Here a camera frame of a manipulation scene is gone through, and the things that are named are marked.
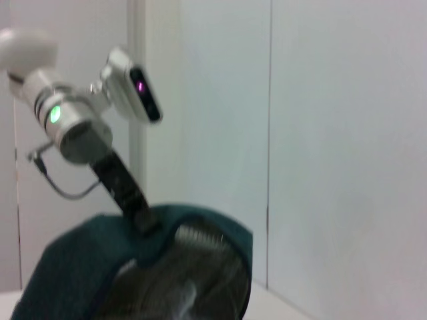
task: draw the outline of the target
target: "camera lens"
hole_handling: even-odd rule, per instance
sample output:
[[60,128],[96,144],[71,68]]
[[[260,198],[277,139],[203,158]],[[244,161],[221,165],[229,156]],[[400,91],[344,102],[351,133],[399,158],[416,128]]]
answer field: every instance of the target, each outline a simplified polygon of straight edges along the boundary
[[154,101],[151,90],[145,80],[143,71],[140,67],[133,67],[129,72],[129,77],[135,87],[136,93],[138,94],[139,100],[144,106],[145,112],[151,122],[155,122],[161,119],[159,108],[157,103]]

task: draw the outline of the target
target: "mesh lining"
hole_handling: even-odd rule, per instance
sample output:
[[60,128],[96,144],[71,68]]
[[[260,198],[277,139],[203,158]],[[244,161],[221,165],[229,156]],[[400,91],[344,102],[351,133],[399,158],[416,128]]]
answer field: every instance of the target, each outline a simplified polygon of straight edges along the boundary
[[240,257],[212,225],[182,225],[151,268],[124,266],[96,320],[236,320],[250,279]]

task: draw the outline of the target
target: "table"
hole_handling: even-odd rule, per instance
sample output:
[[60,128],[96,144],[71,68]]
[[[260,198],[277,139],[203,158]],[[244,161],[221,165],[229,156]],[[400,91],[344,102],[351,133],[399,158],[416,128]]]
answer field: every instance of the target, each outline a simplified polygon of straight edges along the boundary
[[[8,320],[21,292],[0,294],[0,320]],[[252,285],[251,299],[245,320],[309,320],[301,313],[266,291],[257,283]]]

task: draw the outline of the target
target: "purple light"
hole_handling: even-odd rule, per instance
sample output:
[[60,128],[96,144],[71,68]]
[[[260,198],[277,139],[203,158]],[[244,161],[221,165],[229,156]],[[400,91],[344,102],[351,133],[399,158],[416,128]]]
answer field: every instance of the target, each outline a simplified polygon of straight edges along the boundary
[[140,93],[145,92],[145,85],[141,81],[137,83],[137,88]]

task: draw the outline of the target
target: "green led light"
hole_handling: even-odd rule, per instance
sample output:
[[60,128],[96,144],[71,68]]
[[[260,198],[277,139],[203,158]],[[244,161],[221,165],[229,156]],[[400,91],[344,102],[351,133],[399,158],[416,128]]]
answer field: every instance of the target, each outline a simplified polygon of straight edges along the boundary
[[55,123],[59,120],[59,117],[61,116],[61,106],[56,105],[51,110],[51,122]]

